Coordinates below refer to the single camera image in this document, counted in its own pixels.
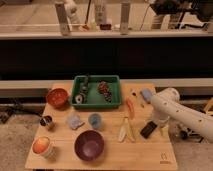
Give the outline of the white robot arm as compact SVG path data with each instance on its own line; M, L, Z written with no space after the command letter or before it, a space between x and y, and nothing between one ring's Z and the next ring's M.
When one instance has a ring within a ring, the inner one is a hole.
M151 96L152 121L159 126L173 118L183 123L208 141L213 142L213 117L185 107L179 103L180 94L175 88L166 88Z

